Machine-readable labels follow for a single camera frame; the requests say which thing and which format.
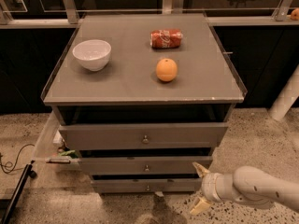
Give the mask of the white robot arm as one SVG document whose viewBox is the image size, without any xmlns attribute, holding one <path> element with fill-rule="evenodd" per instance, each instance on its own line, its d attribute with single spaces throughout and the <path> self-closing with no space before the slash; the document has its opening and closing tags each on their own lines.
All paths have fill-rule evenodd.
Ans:
<svg viewBox="0 0 299 224">
<path fill-rule="evenodd" d="M 274 203 L 299 212 L 299 185 L 276 178 L 251 166 L 237 168 L 231 174 L 211 173 L 203 165 L 192 164 L 202 178 L 202 196 L 191 209 L 192 215 L 206 211 L 213 203 L 234 202 L 270 209 Z"/>
</svg>

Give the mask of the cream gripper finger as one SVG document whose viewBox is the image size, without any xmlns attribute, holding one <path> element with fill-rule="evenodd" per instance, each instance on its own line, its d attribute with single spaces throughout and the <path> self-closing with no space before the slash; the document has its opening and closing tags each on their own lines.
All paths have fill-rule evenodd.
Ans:
<svg viewBox="0 0 299 224">
<path fill-rule="evenodd" d="M 192 165 L 200 178 L 203 178 L 205 175 L 209 174 L 209 170 L 200 163 L 194 162 Z"/>
<path fill-rule="evenodd" d="M 212 202 L 207 200 L 205 197 L 200 197 L 195 202 L 195 205 L 192 207 L 190 214 L 196 216 L 196 215 L 206 211 L 208 208 L 211 207 L 211 205 L 212 205 Z"/>
</svg>

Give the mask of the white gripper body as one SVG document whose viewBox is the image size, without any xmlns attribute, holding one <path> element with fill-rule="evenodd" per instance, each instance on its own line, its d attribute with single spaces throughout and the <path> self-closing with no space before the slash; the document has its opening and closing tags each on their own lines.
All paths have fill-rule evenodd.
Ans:
<svg viewBox="0 0 299 224">
<path fill-rule="evenodd" d="M 202 178 L 201 191 L 204 197 L 213 203 L 219 203 L 221 198 L 217 192 L 217 179 L 221 177 L 218 173 L 208 173 Z"/>
</svg>

